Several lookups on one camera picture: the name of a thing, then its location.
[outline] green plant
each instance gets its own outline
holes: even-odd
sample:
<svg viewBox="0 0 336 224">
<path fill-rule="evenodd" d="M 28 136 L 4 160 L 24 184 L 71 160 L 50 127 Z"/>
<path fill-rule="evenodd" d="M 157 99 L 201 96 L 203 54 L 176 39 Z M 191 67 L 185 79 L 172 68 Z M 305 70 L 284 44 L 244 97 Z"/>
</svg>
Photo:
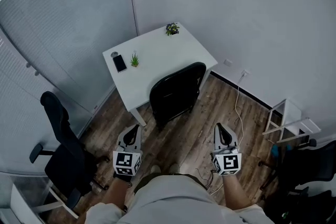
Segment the green plant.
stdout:
<svg viewBox="0 0 336 224">
<path fill-rule="evenodd" d="M 177 23 L 171 23 L 171 24 L 167 24 L 166 26 L 166 34 L 167 36 L 169 35 L 174 35 L 174 34 L 178 34 L 179 33 L 179 26 L 177 26 Z"/>
<path fill-rule="evenodd" d="M 136 53 L 132 54 L 131 66 L 137 67 L 139 65 L 139 58 Z"/>
</svg>

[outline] white power cord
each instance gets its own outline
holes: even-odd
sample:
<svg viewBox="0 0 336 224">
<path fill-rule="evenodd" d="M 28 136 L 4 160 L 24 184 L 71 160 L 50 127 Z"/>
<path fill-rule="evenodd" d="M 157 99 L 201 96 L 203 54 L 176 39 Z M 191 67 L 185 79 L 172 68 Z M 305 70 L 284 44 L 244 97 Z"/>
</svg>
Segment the white power cord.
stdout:
<svg viewBox="0 0 336 224">
<path fill-rule="evenodd" d="M 240 122 L 241 122 L 241 132 L 243 133 L 243 136 L 241 137 L 241 139 L 240 139 L 240 141 L 239 141 L 239 143 L 238 143 L 238 146 L 240 146 L 240 144 L 241 144 L 241 142 L 243 141 L 243 138 L 244 138 L 244 128 L 243 128 L 243 120 L 241 119 L 241 117 L 240 117 L 240 115 L 239 115 L 239 113 L 238 113 L 238 111 L 237 111 L 237 102 L 238 102 L 238 97 L 239 97 L 239 84 L 240 84 L 240 82 L 241 82 L 241 80 L 245 77 L 245 76 L 247 76 L 247 74 L 246 73 L 244 73 L 244 74 L 242 74 L 242 76 L 241 76 L 241 78 L 238 80 L 238 83 L 237 83 L 237 86 L 238 86 L 238 92 L 237 92 L 237 99 L 236 99 L 236 103 L 235 103 L 235 111 L 236 111 L 236 113 L 237 113 L 237 115 L 238 115 L 238 117 L 239 117 L 239 119 L 240 119 Z M 222 188 L 222 186 L 223 186 L 223 184 L 221 184 L 220 185 L 220 187 L 218 188 L 218 189 L 216 189 L 213 193 L 211 193 L 210 195 L 212 195 L 212 194 L 215 194 L 217 191 L 219 191 L 221 188 Z"/>
</svg>

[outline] shoe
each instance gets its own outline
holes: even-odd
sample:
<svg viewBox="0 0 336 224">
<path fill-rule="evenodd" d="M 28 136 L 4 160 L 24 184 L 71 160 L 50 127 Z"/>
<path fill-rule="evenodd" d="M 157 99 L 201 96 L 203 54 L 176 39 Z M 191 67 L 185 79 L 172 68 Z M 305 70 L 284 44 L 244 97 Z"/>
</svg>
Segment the shoe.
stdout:
<svg viewBox="0 0 336 224">
<path fill-rule="evenodd" d="M 180 173 L 180 166 L 177 163 L 174 163 L 169 168 L 169 174 L 179 174 Z"/>
<path fill-rule="evenodd" d="M 151 174 L 154 173 L 161 173 L 161 168 L 159 167 L 159 165 L 153 165 L 151 168 Z"/>
</svg>

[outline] black glove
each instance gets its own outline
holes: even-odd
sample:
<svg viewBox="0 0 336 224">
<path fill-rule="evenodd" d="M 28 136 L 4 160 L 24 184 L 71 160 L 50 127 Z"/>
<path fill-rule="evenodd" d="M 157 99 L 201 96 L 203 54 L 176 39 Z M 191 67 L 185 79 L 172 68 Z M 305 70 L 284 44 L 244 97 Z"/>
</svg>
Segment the black glove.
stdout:
<svg viewBox="0 0 336 224">
<path fill-rule="evenodd" d="M 125 181 L 125 182 L 128 182 L 128 183 L 131 182 L 131 180 L 132 180 L 132 176 L 128 176 L 128 175 L 118 175 L 116 172 L 114 172 L 113 177 L 114 177 L 114 178 L 121 179 L 121 180 L 123 180 L 123 181 Z"/>
</svg>

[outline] shirt sleeve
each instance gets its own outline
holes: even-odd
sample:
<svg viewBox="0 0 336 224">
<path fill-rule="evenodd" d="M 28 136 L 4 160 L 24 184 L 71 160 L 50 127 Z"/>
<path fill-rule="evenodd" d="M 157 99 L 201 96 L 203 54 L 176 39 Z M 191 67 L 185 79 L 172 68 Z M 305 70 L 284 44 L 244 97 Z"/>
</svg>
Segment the shirt sleeve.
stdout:
<svg viewBox="0 0 336 224">
<path fill-rule="evenodd" d="M 257 205 L 235 210 L 235 212 L 248 224 L 274 224 L 264 213 L 263 209 Z"/>
<path fill-rule="evenodd" d="M 100 202 L 87 211 L 85 224 L 115 224 L 124 214 L 116 205 Z"/>
</svg>

